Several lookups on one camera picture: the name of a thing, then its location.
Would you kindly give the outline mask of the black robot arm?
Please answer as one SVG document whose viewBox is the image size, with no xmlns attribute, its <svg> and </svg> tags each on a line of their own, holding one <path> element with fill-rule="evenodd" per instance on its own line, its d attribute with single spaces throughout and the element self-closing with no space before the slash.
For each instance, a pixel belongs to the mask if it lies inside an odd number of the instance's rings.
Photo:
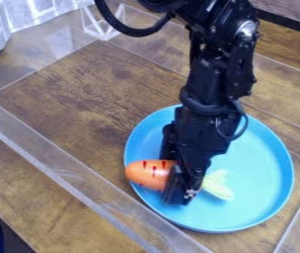
<svg viewBox="0 0 300 253">
<path fill-rule="evenodd" d="M 181 106 L 162 127 L 158 158 L 173 160 L 161 199 L 188 205 L 213 156 L 247 130 L 240 97 L 256 82 L 252 55 L 259 21 L 249 0 L 138 0 L 156 12 L 174 15 L 189 31 L 189 75 L 180 89 Z"/>
</svg>

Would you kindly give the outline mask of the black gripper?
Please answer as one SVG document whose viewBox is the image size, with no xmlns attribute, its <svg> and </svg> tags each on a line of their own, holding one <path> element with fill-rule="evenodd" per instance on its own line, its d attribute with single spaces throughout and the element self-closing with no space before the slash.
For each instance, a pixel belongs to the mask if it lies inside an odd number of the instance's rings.
<svg viewBox="0 0 300 253">
<path fill-rule="evenodd" d="M 224 154 L 239 127 L 237 113 L 219 117 L 195 115 L 185 107 L 173 110 L 173 120 L 162 127 L 158 158 L 174 160 L 161 193 L 168 205 L 186 206 L 201 188 L 213 156 Z"/>
</svg>

